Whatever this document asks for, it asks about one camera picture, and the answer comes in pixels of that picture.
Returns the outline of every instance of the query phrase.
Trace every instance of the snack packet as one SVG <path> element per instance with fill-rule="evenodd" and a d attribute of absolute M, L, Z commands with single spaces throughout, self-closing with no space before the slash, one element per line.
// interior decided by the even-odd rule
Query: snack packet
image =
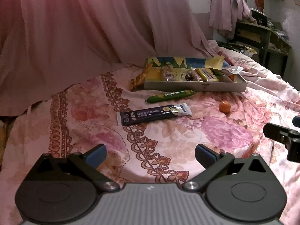
<path fill-rule="evenodd" d="M 204 81 L 202 77 L 195 71 L 196 68 L 191 68 L 191 73 L 193 76 L 193 81 Z"/>
<path fill-rule="evenodd" d="M 130 81 L 129 90 L 131 92 L 134 91 L 135 89 L 142 88 L 144 79 L 147 76 L 147 74 L 148 74 L 148 72 L 149 72 L 149 70 L 150 70 L 151 67 L 152 67 L 152 63 L 149 63 L 143 69 L 143 71 L 138 76 L 136 76 L 135 79 L 132 79 Z"/>
<path fill-rule="evenodd" d="M 181 81 L 184 81 L 184 82 L 186 82 L 186 81 L 188 81 L 188 82 L 189 81 L 193 81 L 193 75 L 192 75 L 191 70 L 188 70 L 188 71 L 182 73 L 182 75 L 181 75 Z"/>
<path fill-rule="evenodd" d="M 157 102 L 161 102 L 161 101 L 170 101 L 170 100 L 179 99 L 179 98 L 183 98 L 183 97 L 189 97 L 189 96 L 194 95 L 194 93 L 195 92 L 193 90 L 186 90 L 186 91 L 160 94 L 157 96 L 149 97 L 147 100 L 145 100 L 145 102 L 157 103 Z"/>
<path fill-rule="evenodd" d="M 180 103 L 130 112 L 117 112 L 117 120 L 119 126 L 130 126 L 143 122 L 170 119 L 191 114 L 192 112 L 188 105 L 186 103 Z"/>
<path fill-rule="evenodd" d="M 160 68 L 160 76 L 162 81 L 173 81 L 173 66 L 167 65 Z"/>
<path fill-rule="evenodd" d="M 235 75 L 235 74 L 228 75 L 228 77 L 229 77 L 233 82 L 236 81 L 236 75 Z"/>
<path fill-rule="evenodd" d="M 218 80 L 220 82 L 224 82 L 224 83 L 232 83 L 232 82 L 234 82 L 234 80 L 231 78 L 231 76 L 234 77 L 235 74 L 227 75 L 227 74 L 225 74 L 224 72 L 222 72 L 219 69 L 211 69 L 211 71 L 218 78 Z"/>
<path fill-rule="evenodd" d="M 196 68 L 195 71 L 202 77 L 206 82 L 218 82 L 218 78 L 212 73 L 209 68 Z"/>

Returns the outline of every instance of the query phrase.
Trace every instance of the pink floral bedsheet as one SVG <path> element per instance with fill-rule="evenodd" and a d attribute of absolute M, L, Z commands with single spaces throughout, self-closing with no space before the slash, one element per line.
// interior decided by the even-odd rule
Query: pink floral bedsheet
<path fill-rule="evenodd" d="M 286 161 L 286 149 L 264 137 L 263 126 L 274 122 L 294 128 L 300 95 L 279 76 L 242 54 L 225 49 L 235 64 L 245 68 L 249 81 L 244 93 L 198 92 L 186 102 L 192 116 L 129 127 L 117 126 L 116 113 L 165 105 L 144 100 L 158 91 L 128 91 L 129 79 L 141 72 L 130 67 L 73 85 L 50 100 L 30 107 L 16 119 L 0 173 L 0 224 L 17 225 L 21 217 L 14 194 L 38 157 L 45 152 L 66 157 L 85 152 L 99 143 L 107 159 L 98 170 L 119 184 L 124 182 L 176 182 L 182 184 L 204 168 L 195 160 L 197 144 L 236 157 L 260 153 L 288 194 L 281 220 L 299 224 L 300 168 Z M 231 113 L 218 110 L 220 101 L 231 104 Z"/>

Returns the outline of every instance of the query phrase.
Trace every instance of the paper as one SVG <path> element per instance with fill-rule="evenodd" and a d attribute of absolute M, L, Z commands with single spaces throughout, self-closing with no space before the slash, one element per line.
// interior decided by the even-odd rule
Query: paper
<path fill-rule="evenodd" d="M 205 68 L 221 69 L 223 67 L 224 56 L 214 57 L 205 61 Z"/>
<path fill-rule="evenodd" d="M 147 73 L 146 79 L 161 81 L 160 68 L 157 67 L 150 68 L 149 72 Z"/>
<path fill-rule="evenodd" d="M 276 31 L 276 34 L 278 34 L 278 35 L 281 36 L 281 37 L 286 36 L 285 34 L 282 34 L 282 33 L 279 32 L 279 31 Z"/>
<path fill-rule="evenodd" d="M 148 64 L 152 62 L 152 60 L 156 63 L 156 65 L 159 67 L 161 63 L 158 61 L 157 58 L 147 58 Z"/>
<path fill-rule="evenodd" d="M 174 58 L 175 62 L 178 64 L 178 66 L 180 67 L 182 63 L 184 63 L 184 66 L 187 68 L 187 62 L 185 60 L 185 58 Z"/>

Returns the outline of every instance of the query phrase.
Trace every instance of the small orange fruit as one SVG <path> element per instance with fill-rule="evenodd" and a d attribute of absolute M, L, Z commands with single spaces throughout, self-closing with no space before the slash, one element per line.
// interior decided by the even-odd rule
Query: small orange fruit
<path fill-rule="evenodd" d="M 228 103 L 228 101 L 222 101 L 220 102 L 220 105 L 219 105 L 219 110 L 220 112 L 222 113 L 229 113 L 230 112 L 230 104 Z"/>

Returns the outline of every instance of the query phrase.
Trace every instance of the plastic wrapper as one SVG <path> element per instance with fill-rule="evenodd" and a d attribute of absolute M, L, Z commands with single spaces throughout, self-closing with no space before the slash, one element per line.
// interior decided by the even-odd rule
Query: plastic wrapper
<path fill-rule="evenodd" d="M 119 126 L 130 126 L 143 122 L 170 119 L 191 114 L 192 112 L 188 105 L 186 103 L 180 103 L 130 112 L 117 112 L 117 120 Z"/>
<path fill-rule="evenodd" d="M 209 68 L 196 68 L 196 73 L 198 73 L 203 81 L 206 82 L 218 82 L 218 78 L 212 73 Z"/>
<path fill-rule="evenodd" d="M 218 69 L 211 69 L 213 74 L 218 78 L 220 82 L 232 83 L 235 81 L 235 74 L 225 74 L 223 71 Z"/>
<path fill-rule="evenodd" d="M 136 89 L 143 87 L 143 82 L 145 77 L 147 76 L 150 68 L 152 67 L 152 63 L 149 63 L 147 67 L 143 69 L 143 71 L 135 78 L 130 81 L 129 90 L 134 91 Z"/>
<path fill-rule="evenodd" d="M 176 77 L 175 78 L 175 81 L 177 82 L 186 82 L 186 76 L 190 74 L 189 70 L 185 71 L 185 72 L 182 72 L 180 73 L 180 76 L 179 77 Z"/>
<path fill-rule="evenodd" d="M 227 67 L 223 67 L 222 69 L 226 69 L 228 72 L 232 73 L 232 74 L 238 74 L 240 73 L 244 68 L 240 67 L 240 66 L 227 66 Z"/>
<path fill-rule="evenodd" d="M 195 71 L 196 68 L 191 68 L 191 74 L 193 76 L 193 81 L 204 81 L 202 77 Z"/>
<path fill-rule="evenodd" d="M 162 81 L 174 81 L 173 66 L 167 65 L 161 67 L 160 77 Z"/>
<path fill-rule="evenodd" d="M 181 80 L 182 81 L 193 81 L 193 75 L 192 75 L 192 72 L 191 70 L 188 70 L 186 72 L 184 72 L 182 75 L 181 75 Z"/>

